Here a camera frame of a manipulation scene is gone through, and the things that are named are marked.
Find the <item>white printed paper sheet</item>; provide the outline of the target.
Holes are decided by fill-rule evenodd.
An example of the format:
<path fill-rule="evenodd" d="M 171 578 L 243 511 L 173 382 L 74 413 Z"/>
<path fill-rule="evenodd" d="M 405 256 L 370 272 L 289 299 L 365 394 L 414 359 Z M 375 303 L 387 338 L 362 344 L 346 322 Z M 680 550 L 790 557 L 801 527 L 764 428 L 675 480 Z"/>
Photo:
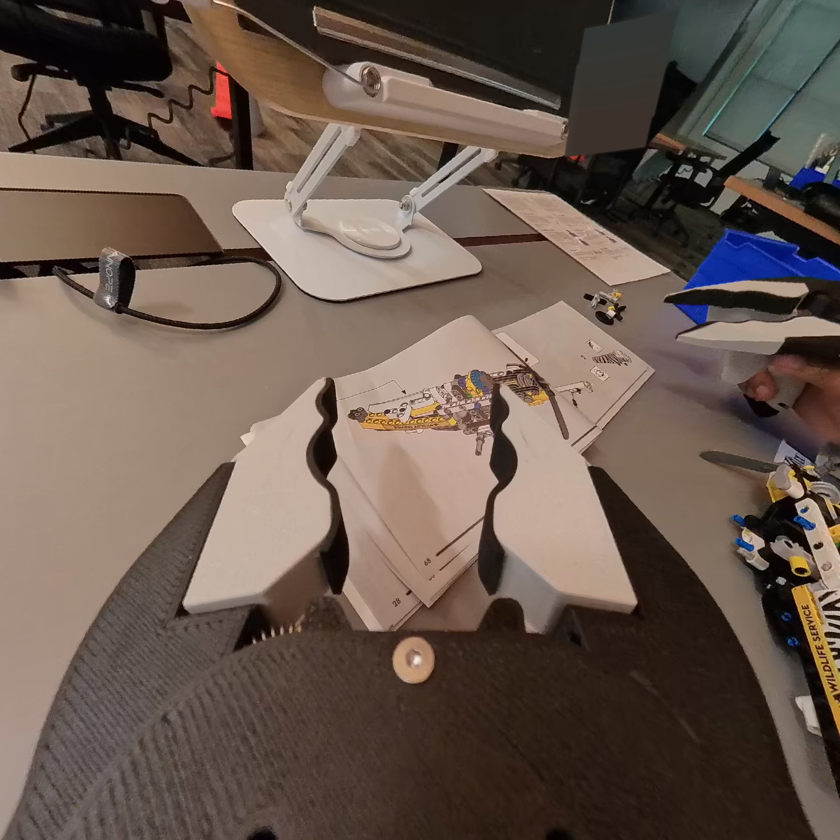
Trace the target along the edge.
<path fill-rule="evenodd" d="M 554 194 L 488 187 L 485 192 L 609 287 L 670 272 Z"/>

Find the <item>blue plastic bin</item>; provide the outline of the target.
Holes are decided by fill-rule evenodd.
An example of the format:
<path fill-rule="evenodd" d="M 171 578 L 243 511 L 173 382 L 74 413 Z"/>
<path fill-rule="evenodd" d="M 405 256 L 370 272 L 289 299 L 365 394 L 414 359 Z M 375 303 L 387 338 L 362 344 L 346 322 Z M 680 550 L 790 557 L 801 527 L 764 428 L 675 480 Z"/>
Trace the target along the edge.
<path fill-rule="evenodd" d="M 838 284 L 838 247 L 817 238 L 817 250 L 808 249 L 770 236 L 744 233 L 727 228 L 721 239 L 687 281 L 683 291 L 699 287 L 722 286 L 744 280 L 773 278 L 814 278 Z M 780 321 L 801 317 L 750 310 L 712 307 L 706 303 L 672 304 L 695 324 L 729 320 Z"/>

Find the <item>lego plane model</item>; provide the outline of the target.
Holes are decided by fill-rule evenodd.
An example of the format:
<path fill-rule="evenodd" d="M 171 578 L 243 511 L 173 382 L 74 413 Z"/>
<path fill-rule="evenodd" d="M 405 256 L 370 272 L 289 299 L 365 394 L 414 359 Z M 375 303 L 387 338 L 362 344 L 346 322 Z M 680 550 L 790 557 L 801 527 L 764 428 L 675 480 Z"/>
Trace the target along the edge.
<path fill-rule="evenodd" d="M 809 691 L 795 704 L 806 728 L 838 742 L 838 484 L 798 455 L 770 462 L 707 450 L 700 457 L 765 478 L 769 505 L 731 517 L 733 548 L 754 573 L 771 631 L 801 662 Z"/>

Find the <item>black office chair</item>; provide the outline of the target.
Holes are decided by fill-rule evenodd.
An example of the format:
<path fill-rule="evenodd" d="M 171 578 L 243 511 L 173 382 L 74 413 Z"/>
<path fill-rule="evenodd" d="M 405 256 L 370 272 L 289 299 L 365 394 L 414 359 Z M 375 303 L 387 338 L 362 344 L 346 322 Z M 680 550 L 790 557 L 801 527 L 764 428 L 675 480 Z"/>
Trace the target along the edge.
<path fill-rule="evenodd" d="M 142 2 L 1 2 L 1 47 L 24 60 L 10 72 L 29 84 L 22 111 L 39 77 L 74 81 L 87 91 L 89 109 L 47 114 L 47 130 L 9 146 L 34 153 L 99 138 L 108 160 L 122 159 L 122 143 L 138 144 L 185 165 L 199 165 L 160 139 L 156 129 L 118 115 L 109 99 L 114 89 L 162 98 L 149 82 L 165 81 L 172 59 L 165 35 L 144 18 Z"/>

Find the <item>lego instruction booklet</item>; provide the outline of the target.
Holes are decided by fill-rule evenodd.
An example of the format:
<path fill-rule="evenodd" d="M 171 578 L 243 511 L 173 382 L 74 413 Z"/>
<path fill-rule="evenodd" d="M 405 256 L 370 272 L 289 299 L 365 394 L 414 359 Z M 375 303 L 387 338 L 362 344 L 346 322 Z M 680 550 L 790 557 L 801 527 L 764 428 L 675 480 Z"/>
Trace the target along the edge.
<path fill-rule="evenodd" d="M 583 452 L 654 368 L 560 302 L 492 332 L 473 316 L 336 381 L 347 508 L 344 593 L 361 621 L 395 630 L 477 562 L 490 471 L 490 401 L 510 387 L 552 412 Z"/>

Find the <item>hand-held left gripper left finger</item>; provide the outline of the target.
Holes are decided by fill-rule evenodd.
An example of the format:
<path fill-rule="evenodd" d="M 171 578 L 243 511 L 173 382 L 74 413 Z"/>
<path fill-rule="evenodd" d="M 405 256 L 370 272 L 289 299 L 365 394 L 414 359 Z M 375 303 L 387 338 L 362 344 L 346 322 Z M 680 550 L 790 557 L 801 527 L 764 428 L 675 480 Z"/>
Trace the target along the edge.
<path fill-rule="evenodd" d="M 184 595 L 188 613 L 258 606 L 302 614 L 342 593 L 349 541 L 330 480 L 337 421 L 335 383 L 325 377 L 242 437 Z"/>

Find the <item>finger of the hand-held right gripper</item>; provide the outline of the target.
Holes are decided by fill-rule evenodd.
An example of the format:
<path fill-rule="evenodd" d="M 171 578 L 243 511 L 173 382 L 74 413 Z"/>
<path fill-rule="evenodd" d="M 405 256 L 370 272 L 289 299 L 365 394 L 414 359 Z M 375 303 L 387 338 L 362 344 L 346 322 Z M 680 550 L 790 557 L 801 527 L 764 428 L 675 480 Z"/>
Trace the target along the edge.
<path fill-rule="evenodd" d="M 685 288 L 665 297 L 665 303 L 688 309 L 704 308 L 707 322 L 780 321 L 794 316 L 811 294 L 802 279 L 738 280 Z"/>
<path fill-rule="evenodd" d="M 795 336 L 803 317 L 783 320 L 707 321 L 676 335 L 691 347 L 771 356 Z"/>

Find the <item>wooden background desk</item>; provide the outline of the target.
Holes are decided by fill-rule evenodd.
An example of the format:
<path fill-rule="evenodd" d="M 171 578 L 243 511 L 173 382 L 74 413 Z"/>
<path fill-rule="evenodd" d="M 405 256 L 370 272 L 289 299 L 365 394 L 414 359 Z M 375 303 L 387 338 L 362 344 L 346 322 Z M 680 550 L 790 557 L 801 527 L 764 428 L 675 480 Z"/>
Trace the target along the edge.
<path fill-rule="evenodd" d="M 800 203 L 774 188 L 763 186 L 760 180 L 732 175 L 723 185 L 746 203 L 759 205 L 765 211 L 785 219 L 788 223 L 806 229 L 834 246 L 839 246 L 838 228 L 808 214 Z"/>

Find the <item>small cluster of lego pieces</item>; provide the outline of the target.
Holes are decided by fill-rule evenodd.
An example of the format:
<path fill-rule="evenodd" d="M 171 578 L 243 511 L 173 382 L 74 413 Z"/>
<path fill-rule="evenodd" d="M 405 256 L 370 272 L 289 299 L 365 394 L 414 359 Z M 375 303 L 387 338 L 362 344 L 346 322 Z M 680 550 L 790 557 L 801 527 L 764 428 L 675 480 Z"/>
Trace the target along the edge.
<path fill-rule="evenodd" d="M 623 304 L 620 291 L 585 293 L 583 298 L 590 304 L 596 319 L 605 326 L 623 321 L 623 313 L 627 307 Z"/>

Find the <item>person's right hand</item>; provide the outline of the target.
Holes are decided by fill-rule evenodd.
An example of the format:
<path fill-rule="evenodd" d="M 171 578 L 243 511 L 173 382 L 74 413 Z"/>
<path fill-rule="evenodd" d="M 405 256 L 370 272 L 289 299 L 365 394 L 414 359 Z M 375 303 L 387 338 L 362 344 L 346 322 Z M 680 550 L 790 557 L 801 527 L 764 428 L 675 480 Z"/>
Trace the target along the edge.
<path fill-rule="evenodd" d="M 746 396 L 766 403 L 777 396 L 781 377 L 803 385 L 793 405 L 803 424 L 821 443 L 839 445 L 839 362 L 778 354 L 738 387 Z"/>

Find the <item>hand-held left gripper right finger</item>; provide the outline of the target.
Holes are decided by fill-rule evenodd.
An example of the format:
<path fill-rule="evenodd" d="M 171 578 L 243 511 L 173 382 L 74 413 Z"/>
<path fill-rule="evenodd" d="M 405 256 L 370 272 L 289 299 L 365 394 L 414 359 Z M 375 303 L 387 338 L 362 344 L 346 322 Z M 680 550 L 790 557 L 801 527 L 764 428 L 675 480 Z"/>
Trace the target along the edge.
<path fill-rule="evenodd" d="M 637 595 L 590 467 L 557 418 L 506 385 L 490 401 L 490 471 L 478 574 L 488 596 L 514 602 L 524 627 L 550 634 L 581 607 L 618 614 Z"/>

